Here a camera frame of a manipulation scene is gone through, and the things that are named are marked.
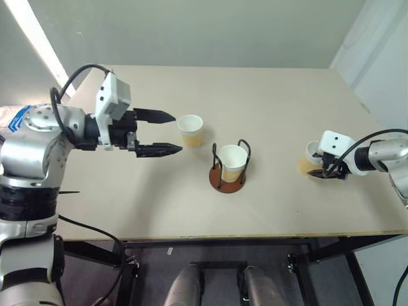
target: paper cup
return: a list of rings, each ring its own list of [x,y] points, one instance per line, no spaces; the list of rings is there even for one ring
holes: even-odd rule
[[[304,155],[299,161],[298,169],[300,173],[307,174],[309,171],[321,169],[321,158],[313,157],[316,153],[319,142],[309,142],[306,146]]]
[[[228,183],[238,180],[247,162],[247,151],[239,145],[226,145],[220,149],[218,157],[222,162],[222,180]]]
[[[197,115],[186,115],[177,121],[185,145],[189,148],[198,148],[203,138],[203,119]]]

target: floor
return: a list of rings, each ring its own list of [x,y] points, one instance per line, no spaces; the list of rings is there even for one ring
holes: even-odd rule
[[[111,242],[93,242],[112,249]],[[299,246],[225,246],[174,247],[144,249],[139,254],[144,277],[142,293],[134,296],[132,305],[162,306],[178,273],[191,261],[247,261],[269,275],[280,289],[288,306],[303,305],[296,275],[286,268],[286,254],[299,251]],[[109,266],[88,263],[66,256],[62,288],[66,305],[91,306],[104,295],[116,276]],[[205,270],[205,294],[202,306],[239,306],[235,270]],[[320,305],[361,306],[353,277],[344,258],[335,258],[310,267],[310,276]]]

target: cable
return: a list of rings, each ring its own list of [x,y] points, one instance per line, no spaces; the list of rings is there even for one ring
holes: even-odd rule
[[[395,291],[394,291],[394,299],[393,299],[393,306],[397,306],[397,301],[398,301],[398,295],[400,294],[400,289],[402,287],[402,283],[404,282],[405,278],[408,275],[408,266],[407,268],[405,268],[405,271],[403,272],[403,274],[400,277],[400,280],[398,281],[397,286],[395,287]]]
[[[332,174],[332,172],[334,171],[335,168],[337,168],[340,163],[343,161],[343,159],[350,154],[351,151],[353,151],[356,147],[358,147],[359,145],[361,145],[363,142],[367,141],[370,138],[376,137],[378,135],[382,135],[382,134],[388,134],[388,133],[405,133],[408,134],[408,130],[406,129],[383,129],[382,131],[378,131],[372,134],[367,135],[366,137],[358,140],[354,145],[352,145],[351,147],[349,147],[333,164],[333,166],[331,166],[331,168],[328,171],[323,170],[323,177],[326,178],[328,177],[330,174]]]
[[[58,111],[58,104],[61,104],[61,97],[64,96],[66,89],[69,87],[69,85],[74,81],[74,79],[84,70],[88,68],[97,68],[105,72],[105,75],[109,73],[109,70],[106,69],[103,66],[97,65],[97,64],[87,64],[76,70],[69,78],[68,81],[66,81],[64,87],[61,89],[60,92],[53,87],[50,89],[50,99],[51,99],[51,106],[52,106],[52,111],[54,112],[55,119],[58,123],[59,128],[62,131],[62,134],[68,139],[70,143],[72,143],[75,147],[77,147],[77,141],[75,140],[75,135],[70,130],[68,127],[64,126],[61,120],[61,116],[59,115]]]
[[[112,234],[109,234],[109,233],[106,232],[106,231],[103,231],[102,229],[95,228],[95,227],[93,227],[93,226],[86,225],[86,224],[84,224],[84,223],[80,223],[80,222],[78,222],[78,221],[71,220],[71,219],[69,219],[69,218],[67,218],[67,217],[64,217],[63,215],[58,215],[58,218],[60,218],[61,220],[65,221],[65,222],[68,222],[68,223],[71,223],[71,224],[74,224],[74,225],[77,225],[77,226],[81,226],[81,227],[83,227],[83,228],[87,228],[88,230],[93,230],[93,231],[97,231],[98,233],[104,234],[105,236],[108,236],[109,238],[113,239],[113,240],[115,241],[115,243],[117,243],[118,245],[120,245],[120,255],[122,256],[122,262],[120,263],[120,270],[119,270],[119,272],[118,272],[118,274],[117,274],[117,277],[116,277],[115,281],[114,281],[113,284],[112,284],[112,287],[108,290],[108,292],[107,292],[100,300],[98,300],[98,301],[94,304],[94,306],[101,305],[102,302],[105,301],[105,300],[110,296],[110,294],[112,293],[112,291],[115,289],[115,287],[116,287],[117,284],[119,283],[120,277],[122,276],[123,271],[124,271],[124,269],[125,269],[126,254],[125,254],[125,250],[124,250],[123,243],[122,243],[118,238],[116,238],[116,237],[113,236]]]

